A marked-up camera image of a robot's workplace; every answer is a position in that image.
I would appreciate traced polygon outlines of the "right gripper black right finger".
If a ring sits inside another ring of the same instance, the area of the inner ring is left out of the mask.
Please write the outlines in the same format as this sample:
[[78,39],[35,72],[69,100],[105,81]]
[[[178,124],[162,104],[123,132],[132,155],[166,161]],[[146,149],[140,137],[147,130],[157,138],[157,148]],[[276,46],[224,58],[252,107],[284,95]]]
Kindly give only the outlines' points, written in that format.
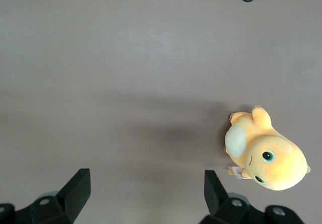
[[227,193],[214,170],[204,173],[204,198],[209,210],[201,223],[303,223],[290,208],[269,205],[265,211],[254,208],[240,194]]

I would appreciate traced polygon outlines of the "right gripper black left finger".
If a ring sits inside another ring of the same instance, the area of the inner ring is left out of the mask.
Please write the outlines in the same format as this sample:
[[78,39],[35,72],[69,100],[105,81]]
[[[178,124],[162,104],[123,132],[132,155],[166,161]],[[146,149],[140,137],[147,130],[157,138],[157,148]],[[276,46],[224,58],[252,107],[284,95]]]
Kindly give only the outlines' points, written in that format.
[[91,195],[89,169],[79,169],[55,195],[45,195],[15,210],[1,204],[1,223],[74,223]]

